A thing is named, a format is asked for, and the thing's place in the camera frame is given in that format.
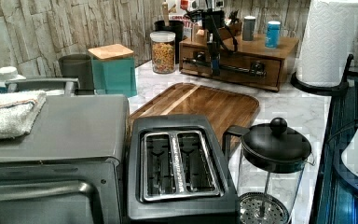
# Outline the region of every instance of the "toaster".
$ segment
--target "toaster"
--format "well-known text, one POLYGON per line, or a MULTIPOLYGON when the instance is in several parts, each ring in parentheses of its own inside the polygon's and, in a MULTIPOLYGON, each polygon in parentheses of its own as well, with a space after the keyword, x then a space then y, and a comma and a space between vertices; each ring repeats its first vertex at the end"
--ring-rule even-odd
POLYGON ((239 222, 237 192, 206 117, 136 119, 126 157, 126 223, 239 222))

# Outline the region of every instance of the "cutting board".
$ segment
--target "cutting board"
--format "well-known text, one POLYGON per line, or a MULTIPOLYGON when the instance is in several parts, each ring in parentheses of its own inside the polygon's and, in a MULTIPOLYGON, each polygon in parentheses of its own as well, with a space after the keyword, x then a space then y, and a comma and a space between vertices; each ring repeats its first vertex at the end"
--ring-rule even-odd
POLYGON ((230 125, 249 127, 259 112, 258 101, 248 95, 210 87, 179 83, 142 106, 130 116, 130 123, 147 116, 171 114, 205 115, 219 143, 230 125))

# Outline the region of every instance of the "toaster oven handle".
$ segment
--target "toaster oven handle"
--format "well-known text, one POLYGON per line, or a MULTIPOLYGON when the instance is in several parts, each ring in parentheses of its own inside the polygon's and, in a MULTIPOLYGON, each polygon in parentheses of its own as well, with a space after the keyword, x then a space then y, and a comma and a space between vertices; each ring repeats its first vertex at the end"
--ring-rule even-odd
POLYGON ((80 193, 92 197, 95 188, 84 181, 41 182, 0 186, 0 202, 80 193))
POLYGON ((65 96, 71 96, 76 89, 80 89, 78 78, 72 77, 45 77, 9 80, 5 82, 7 92, 28 90, 64 90, 65 96))

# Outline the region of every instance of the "wooden lid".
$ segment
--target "wooden lid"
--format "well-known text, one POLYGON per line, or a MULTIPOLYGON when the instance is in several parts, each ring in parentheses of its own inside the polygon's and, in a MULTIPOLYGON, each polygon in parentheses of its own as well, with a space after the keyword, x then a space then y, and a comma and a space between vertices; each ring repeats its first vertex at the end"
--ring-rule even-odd
POLYGON ((127 49, 126 47, 115 44, 108 45, 103 47, 98 47, 95 49, 89 49, 89 52, 97 57, 101 61, 109 61, 114 59, 127 58, 133 55, 133 51, 127 49))

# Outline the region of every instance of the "wood-look tile backsplash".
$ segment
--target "wood-look tile backsplash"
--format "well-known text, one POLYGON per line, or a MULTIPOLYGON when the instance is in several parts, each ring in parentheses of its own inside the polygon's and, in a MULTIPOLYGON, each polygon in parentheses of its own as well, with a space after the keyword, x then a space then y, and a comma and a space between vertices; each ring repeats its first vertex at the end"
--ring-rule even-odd
MULTIPOLYGON (((0 67, 16 66, 26 77, 60 77, 58 59, 87 49, 122 44, 136 65, 150 60, 149 34, 162 0, 0 0, 0 67)), ((310 0, 226 0, 226 13, 282 22, 282 35, 302 39, 310 0)), ((358 66, 358 36, 355 40, 358 66)))

